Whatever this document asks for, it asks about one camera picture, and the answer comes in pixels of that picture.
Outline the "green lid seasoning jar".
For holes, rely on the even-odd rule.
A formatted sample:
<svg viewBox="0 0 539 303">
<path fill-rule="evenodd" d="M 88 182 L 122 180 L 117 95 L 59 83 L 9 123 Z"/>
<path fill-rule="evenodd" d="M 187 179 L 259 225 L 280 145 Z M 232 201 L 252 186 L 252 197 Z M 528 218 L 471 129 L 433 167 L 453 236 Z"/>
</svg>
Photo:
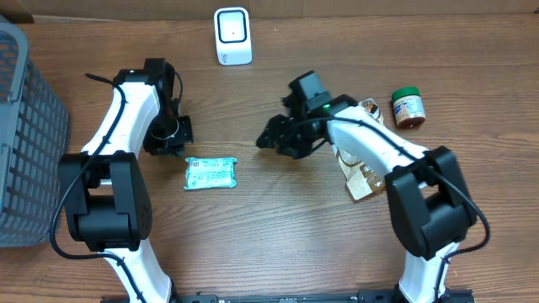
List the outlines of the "green lid seasoning jar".
<svg viewBox="0 0 539 303">
<path fill-rule="evenodd" d="M 399 88 L 392 94 L 393 115 L 398 128 L 409 129 L 426 120 L 423 101 L 417 87 Z"/>
</svg>

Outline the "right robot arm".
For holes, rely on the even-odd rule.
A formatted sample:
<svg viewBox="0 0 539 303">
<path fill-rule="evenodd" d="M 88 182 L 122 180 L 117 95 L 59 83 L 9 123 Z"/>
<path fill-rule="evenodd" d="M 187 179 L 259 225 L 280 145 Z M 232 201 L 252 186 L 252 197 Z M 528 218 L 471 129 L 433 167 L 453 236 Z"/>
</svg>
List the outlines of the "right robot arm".
<svg viewBox="0 0 539 303">
<path fill-rule="evenodd" d="M 392 228 L 405 248 L 405 268 L 390 290 L 361 290 L 359 302 L 472 302 L 470 290 L 445 285 L 450 259 L 477 221 L 462 171 L 446 147 L 434 150 L 403 139 L 378 123 L 347 94 L 334 97 L 316 72 L 289 84 L 286 114 L 272 117 L 257 147 L 302 159 L 316 141 L 357 157 L 383 177 Z"/>
</svg>

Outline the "light blue wipes pack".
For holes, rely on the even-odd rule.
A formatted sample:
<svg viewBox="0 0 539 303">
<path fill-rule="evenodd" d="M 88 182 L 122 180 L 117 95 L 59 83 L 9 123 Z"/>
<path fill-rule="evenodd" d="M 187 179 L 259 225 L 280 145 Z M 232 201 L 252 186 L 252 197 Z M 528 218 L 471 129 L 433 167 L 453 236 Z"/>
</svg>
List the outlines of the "light blue wipes pack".
<svg viewBox="0 0 539 303">
<path fill-rule="evenodd" d="M 185 172 L 185 190 L 233 189 L 237 186 L 234 165 L 235 157 L 198 158 L 186 157 L 188 167 Z"/>
</svg>

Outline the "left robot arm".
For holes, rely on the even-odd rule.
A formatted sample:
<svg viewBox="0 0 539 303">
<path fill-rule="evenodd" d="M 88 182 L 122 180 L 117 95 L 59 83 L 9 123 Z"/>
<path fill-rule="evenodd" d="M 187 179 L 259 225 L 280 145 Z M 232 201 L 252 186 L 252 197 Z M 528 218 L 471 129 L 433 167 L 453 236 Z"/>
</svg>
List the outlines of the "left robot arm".
<svg viewBox="0 0 539 303">
<path fill-rule="evenodd" d="M 152 205 L 138 155 L 181 157 L 193 142 L 190 118 L 173 96 L 181 82 L 163 58 L 120 70 L 108 82 L 111 105 L 91 141 L 58 162 L 61 199 L 51 246 L 66 259 L 106 260 L 125 287 L 126 302 L 180 300 L 149 241 Z"/>
</svg>

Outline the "beige brown snack bag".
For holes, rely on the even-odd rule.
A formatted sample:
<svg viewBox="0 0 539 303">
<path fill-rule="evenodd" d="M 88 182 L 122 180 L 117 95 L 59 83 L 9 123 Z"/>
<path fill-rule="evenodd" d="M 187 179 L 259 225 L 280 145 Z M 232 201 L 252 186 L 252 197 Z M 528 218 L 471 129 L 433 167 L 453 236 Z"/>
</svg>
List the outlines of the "beige brown snack bag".
<svg viewBox="0 0 539 303">
<path fill-rule="evenodd" d="M 357 156 L 340 150 L 336 145 L 332 145 L 332 149 L 345 176 L 345 187 L 354 202 L 377 194 L 385 188 L 382 178 Z"/>
</svg>

